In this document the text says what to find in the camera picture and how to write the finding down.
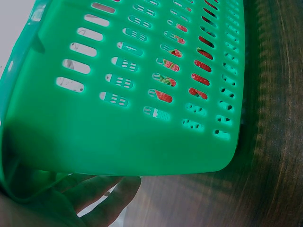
red vegetable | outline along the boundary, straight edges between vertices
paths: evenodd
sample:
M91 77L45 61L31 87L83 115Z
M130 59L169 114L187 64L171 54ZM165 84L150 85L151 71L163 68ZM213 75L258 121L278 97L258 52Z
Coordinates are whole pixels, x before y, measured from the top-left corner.
M203 77L201 77L201 76L199 76L199 75L197 75L197 74L195 74L195 73L193 73L193 74L191 75L191 77L192 77L195 81L197 81L197 82L199 82L199 83L201 83L201 84L204 84L204 85L206 85L206 86L209 86L209 81L208 81L207 79L205 79L205 78L203 78Z
M211 71L212 71L212 69L211 69L208 65L205 65L204 63L202 63L202 62L200 62L200 61L198 61L198 60L195 60L195 61L194 61L194 64L195 64L196 66L200 67L201 69L206 70L206 71L208 71L208 72L211 72Z
M158 90L155 90L156 91L156 94L157 94L157 97L159 100L162 100L164 102L167 102L167 103L171 103L172 102L172 97L164 92L161 92L161 91L158 91Z

wood grain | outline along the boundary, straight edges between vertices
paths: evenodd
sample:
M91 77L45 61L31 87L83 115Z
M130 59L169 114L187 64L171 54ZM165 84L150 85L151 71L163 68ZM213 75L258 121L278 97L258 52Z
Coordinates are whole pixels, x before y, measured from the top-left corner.
M143 178L125 227L303 226L303 1L245 1L244 124L222 171Z

green plastic basket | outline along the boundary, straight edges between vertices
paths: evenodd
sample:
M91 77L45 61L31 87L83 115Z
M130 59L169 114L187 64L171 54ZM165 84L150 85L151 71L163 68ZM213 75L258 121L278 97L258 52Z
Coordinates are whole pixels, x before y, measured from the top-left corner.
M2 186L224 168L244 47L241 0L36 1L0 81Z

small hole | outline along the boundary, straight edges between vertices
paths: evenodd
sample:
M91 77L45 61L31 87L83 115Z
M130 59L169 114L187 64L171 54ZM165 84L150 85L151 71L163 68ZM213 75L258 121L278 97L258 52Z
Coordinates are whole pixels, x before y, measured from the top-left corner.
M89 46L86 46L86 45L83 45L83 44L79 44L79 43L72 43L71 46L70 46L70 49L72 51L82 53L82 54L85 54L85 55L90 56L90 57L95 57L97 55L97 50L96 49L94 49L92 47L89 47Z
M227 77L227 76L224 75L224 74L221 75L221 78L222 78L224 81L226 81L228 84L231 84L231 85L233 85L233 86L236 85L236 83L235 83L232 79L230 79L229 77Z
M210 42L210 41L204 39L202 36L199 36L199 40L200 40L201 42L205 43L206 45L208 45L208 46L214 48L214 44L213 44L212 42Z
M142 13L145 13L145 14L147 14L149 16L152 16L152 17L156 16L156 13L154 11L152 11L151 9L148 9L148 8L142 6L142 5L135 4L133 6L133 8L135 10L140 11Z
M97 41L101 41L103 39L103 35L101 33L94 32L92 30L89 30L89 29L83 28L83 27L78 28L77 33L79 35L82 35L84 37L94 39Z
M212 71L212 69L208 65L205 65L204 63L200 62L199 60L195 60L194 64L197 67L199 67L199 68L201 68L201 69L203 69L203 70L205 70L207 72L211 72Z
M237 74L237 70L230 66L229 64L223 63L224 68L226 68L229 72L233 73L233 74Z
M207 94L206 93L204 93L204 92L202 92L202 91L199 91L199 90L197 90L197 89L195 89L195 88L190 88L189 90L188 90L188 92L190 93L190 94L192 94L193 96L195 96L195 97L200 97L200 98L202 98L202 99L204 99L204 100L207 100L208 99L208 96L207 96Z
M223 140L229 140L231 138L229 133L226 133L226 132L221 131L221 130L215 130L214 135L216 137L220 138L220 139L223 139Z
M129 62L126 59L119 58L119 57L113 57L111 59L112 64L119 66L125 70L136 72L138 70L138 66L135 63Z
M189 18L188 18L187 16L180 14L179 12L175 11L174 9L171 9L170 12L171 12L173 15L175 15L175 16L177 16L177 17L183 19L183 20L185 20L186 22L189 22L189 21L190 21Z
M135 16L129 16L128 17L129 21L135 23L135 24L138 24L138 25L141 25L145 28L151 28L152 24L149 23L148 21L145 21L145 20L142 20L138 17L135 17Z
M152 4L152 5L155 5L155 6L159 5L159 3L156 0L145 0L145 1Z
M166 103L171 103L173 100L172 96L170 96L162 91L155 90L155 89L150 89L148 91L148 95L150 97L157 98L158 100L161 100Z
M90 66L83 64L78 61L74 61L71 59L65 59L62 63L62 65L68 69L74 70L76 72L80 72L83 74L89 74L90 73Z
M213 7L215 10L218 10L218 8L216 6L214 6L213 4L209 3L207 0L204 0L206 2L206 4L208 4L209 6Z
M147 36L146 36L146 35L144 35L144 34L142 34L142 33L140 33L140 32L134 31L134 30L132 30L132 29L130 29L130 28L124 28L124 29L122 30L122 32L123 32L125 35L128 35L128 36L130 36L130 37L133 37L133 38L135 38L135 39L139 39L139 40L141 40L141 41L143 41L143 42L147 41Z
M210 53L208 53L208 52L202 50L202 49L199 48L199 47L197 48L197 52L198 52L199 54L201 54L201 55L203 55L203 56L205 56L205 57L211 59L211 60L214 59L213 56L212 56Z
M134 86L134 83L130 79L125 79L123 77L119 77L115 74L108 73L105 75L105 80L112 84L115 84L119 87L131 89Z
M101 25L101 26L104 26L104 27L109 26L109 21L108 20L105 20L105 19L100 18L100 17L96 17L96 16L91 15L91 14L85 15L84 19L86 21L89 21L89 22L92 22L94 24Z
M182 123L183 123L183 127L185 127L185 128L195 130L195 131L200 131L200 132L204 131L204 126L197 122L193 122L193 121L184 119Z
M226 103L226 102L223 102L223 101L220 101L219 102L219 106L224 109L224 110L231 110L232 109L232 105Z
M57 77L56 85L78 93L84 90L83 84L65 77Z
M106 5L102 5L102 4L97 3L97 2L94 2L91 6L95 9L99 9L99 10L107 12L107 13L114 13L115 12L114 8L111 8L111 7L106 6Z
M138 47L125 43L125 42L118 42L117 47L121 50L127 51L137 56L143 55L143 50L139 49Z
M171 87L175 87L176 86L176 81L170 77L166 77L164 75L161 75L159 73L154 73L152 75L152 77L156 80L156 81L159 81L161 82L162 84L166 84L168 86L171 86Z
M206 17L202 16L202 19L203 19L205 22L209 23L210 25L212 25L212 26L214 26L214 27L217 27L217 25L216 25L213 21L207 19Z
M128 100L124 97L121 97L119 95L107 92L107 91L102 91L99 95L99 98L102 101L114 104L114 105L119 105L121 107L127 107L128 106Z
M158 118L158 119L161 119L161 120L164 120L164 121L169 121L170 120L170 114L169 113L167 113L163 110L153 108L153 107L145 106L143 108L143 112L148 116Z
M207 79L205 79L205 78L199 76L198 74L193 73L193 74L191 74L191 77L192 77L192 79L194 79L195 81L197 81L197 82L199 82L199 83L201 83L201 84L204 84L204 85L206 85L206 86L209 86L209 80L207 80Z

